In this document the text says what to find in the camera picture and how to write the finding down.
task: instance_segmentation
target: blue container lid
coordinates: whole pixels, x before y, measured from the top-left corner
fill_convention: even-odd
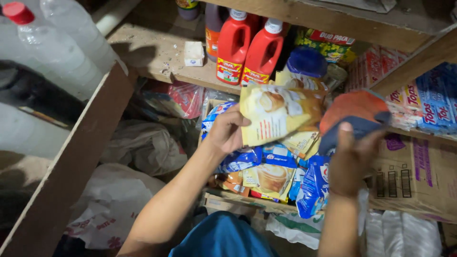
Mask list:
[[[321,78],[327,73],[327,61],[316,49],[299,46],[290,53],[287,68],[292,73]]]

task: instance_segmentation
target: shelf board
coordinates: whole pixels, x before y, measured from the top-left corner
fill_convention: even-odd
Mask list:
[[[122,21],[108,42],[140,76],[168,83],[180,80],[239,95],[240,86],[216,78],[212,61],[205,59],[203,67],[184,65],[184,43],[204,42],[204,23],[203,15],[194,21],[182,19],[174,1],[144,0]],[[169,69],[163,71],[166,64]]]
[[[419,139],[425,139],[432,142],[437,142],[444,145],[453,145],[457,146],[457,137],[451,137],[448,135],[434,135],[430,133],[425,133],[417,129],[411,129],[410,131],[389,127],[387,131],[392,133],[397,133],[401,135],[411,136]]]
[[[448,0],[402,0],[387,14],[317,0],[202,1],[406,52],[452,25]]]

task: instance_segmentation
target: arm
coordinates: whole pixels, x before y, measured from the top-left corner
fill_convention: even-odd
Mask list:
[[[249,120],[236,105],[218,115],[212,130],[181,171],[146,204],[118,256],[153,256],[174,235],[209,176],[225,156],[243,146],[241,129]]]
[[[376,156],[384,131],[354,141],[351,124],[342,123],[338,146],[330,161],[330,195],[319,242],[319,257],[360,256],[358,247],[358,191]]]

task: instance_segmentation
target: person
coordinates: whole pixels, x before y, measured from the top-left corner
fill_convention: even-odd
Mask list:
[[[239,105],[219,114],[208,136],[181,171],[146,204],[135,220],[118,256],[158,256],[201,194],[224,157],[243,147],[242,126],[250,124]],[[338,146],[329,165],[329,200],[318,256],[359,256],[358,190],[375,157],[383,131],[355,141],[350,123],[341,123]],[[278,256],[247,222],[218,211],[201,221],[169,256]]]

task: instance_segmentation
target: blue shirt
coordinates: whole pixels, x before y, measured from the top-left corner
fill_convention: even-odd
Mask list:
[[[169,257],[277,257],[266,239],[245,221],[218,211],[200,222]]]

